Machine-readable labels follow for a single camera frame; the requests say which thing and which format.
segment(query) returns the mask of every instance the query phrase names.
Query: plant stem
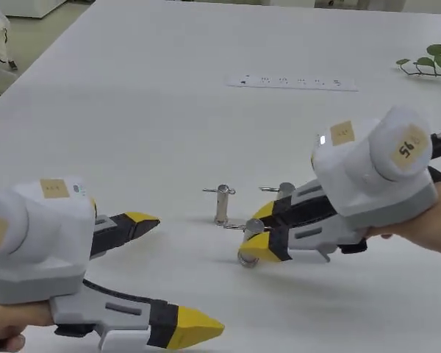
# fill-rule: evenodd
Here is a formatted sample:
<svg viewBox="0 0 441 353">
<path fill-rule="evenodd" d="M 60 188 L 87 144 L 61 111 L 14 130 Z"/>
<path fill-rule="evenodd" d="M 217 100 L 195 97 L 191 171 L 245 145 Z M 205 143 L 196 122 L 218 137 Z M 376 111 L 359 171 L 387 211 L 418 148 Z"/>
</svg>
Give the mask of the plant stem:
<svg viewBox="0 0 441 353">
<path fill-rule="evenodd" d="M 423 75 L 423 72 L 420 70 L 417 64 L 415 64 L 415 67 L 417 68 L 418 72 Z"/>
<path fill-rule="evenodd" d="M 438 77 L 441 76 L 441 74 L 435 73 L 435 74 L 427 74 L 425 72 L 422 72 L 417 66 L 415 66 L 418 70 L 418 72 L 408 72 L 407 70 L 404 69 L 404 67 L 402 65 L 400 65 L 400 69 L 407 75 L 409 76 L 414 76 L 414 75 L 418 75 L 418 76 L 432 76 L 432 77 Z"/>
</svg>

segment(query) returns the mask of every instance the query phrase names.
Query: black trigger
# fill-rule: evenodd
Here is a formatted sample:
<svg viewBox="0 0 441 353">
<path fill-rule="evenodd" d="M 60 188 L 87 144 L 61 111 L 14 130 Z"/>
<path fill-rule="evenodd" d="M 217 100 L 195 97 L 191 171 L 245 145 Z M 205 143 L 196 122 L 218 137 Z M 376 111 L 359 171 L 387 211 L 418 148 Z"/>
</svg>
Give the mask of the black trigger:
<svg viewBox="0 0 441 353">
<path fill-rule="evenodd" d="M 83 338 L 94 330 L 93 324 L 62 324 L 57 325 L 54 333 L 58 336 Z"/>
<path fill-rule="evenodd" d="M 338 245 L 342 254 L 358 254 L 368 250 L 368 242 L 362 239 L 358 244 Z"/>
</svg>

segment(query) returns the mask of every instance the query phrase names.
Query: yellow tip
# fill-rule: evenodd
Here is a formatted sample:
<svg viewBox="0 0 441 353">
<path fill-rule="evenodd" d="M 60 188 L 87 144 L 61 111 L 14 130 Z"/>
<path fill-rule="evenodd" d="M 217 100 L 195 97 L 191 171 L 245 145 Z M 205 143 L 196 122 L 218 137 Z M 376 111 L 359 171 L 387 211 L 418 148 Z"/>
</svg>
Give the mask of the yellow tip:
<svg viewBox="0 0 441 353">
<path fill-rule="evenodd" d="M 280 263 L 281 260 L 269 249 L 270 233 L 264 232 L 255 235 L 240 246 L 240 251 L 271 263 Z"/>
<path fill-rule="evenodd" d="M 178 308 L 178 324 L 168 349 L 183 349 L 220 336 L 225 326 L 206 314 L 189 307 Z"/>
<path fill-rule="evenodd" d="M 260 208 L 257 213 L 254 214 L 252 218 L 261 219 L 264 217 L 268 217 L 273 213 L 274 201 L 268 202 L 265 206 Z"/>
<path fill-rule="evenodd" d="M 145 213 L 140 212 L 126 212 L 126 215 L 132 219 L 135 223 L 140 223 L 142 221 L 158 221 L 157 217 L 152 215 L 146 215 Z"/>
</svg>

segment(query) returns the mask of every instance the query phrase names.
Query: handheld robotic gripper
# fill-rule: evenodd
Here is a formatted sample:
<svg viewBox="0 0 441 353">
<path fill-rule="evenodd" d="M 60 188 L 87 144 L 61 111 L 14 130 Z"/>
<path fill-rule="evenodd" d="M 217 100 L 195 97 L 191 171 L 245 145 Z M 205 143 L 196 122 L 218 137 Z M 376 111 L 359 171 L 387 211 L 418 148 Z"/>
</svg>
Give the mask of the handheld robotic gripper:
<svg viewBox="0 0 441 353">
<path fill-rule="evenodd" d="M 312 168 L 317 179 L 295 188 L 282 183 L 277 200 L 245 226 L 238 259 L 283 262 L 297 250 L 319 252 L 327 262 L 367 250 L 370 227 L 412 219 L 437 202 L 441 173 L 429 167 L 441 157 L 441 134 L 415 111 L 394 107 L 381 120 L 346 121 L 317 136 Z"/>
<path fill-rule="evenodd" d="M 197 310 L 85 279 L 91 258 L 158 224 L 142 213 L 97 215 L 78 177 L 0 190 L 0 304 L 49 300 L 55 333 L 82 338 L 95 331 L 101 352 L 181 349 L 219 336 L 223 325 Z"/>
</svg>

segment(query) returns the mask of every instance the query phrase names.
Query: power strip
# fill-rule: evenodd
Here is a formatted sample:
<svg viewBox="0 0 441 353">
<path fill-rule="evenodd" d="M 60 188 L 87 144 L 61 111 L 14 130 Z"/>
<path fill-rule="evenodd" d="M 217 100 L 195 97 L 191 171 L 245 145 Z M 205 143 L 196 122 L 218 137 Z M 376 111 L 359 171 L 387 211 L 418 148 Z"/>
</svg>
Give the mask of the power strip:
<svg viewBox="0 0 441 353">
<path fill-rule="evenodd" d="M 226 84 L 232 87 L 358 91 L 358 87 L 350 79 L 313 79 L 299 76 L 231 76 L 226 80 Z"/>
</svg>

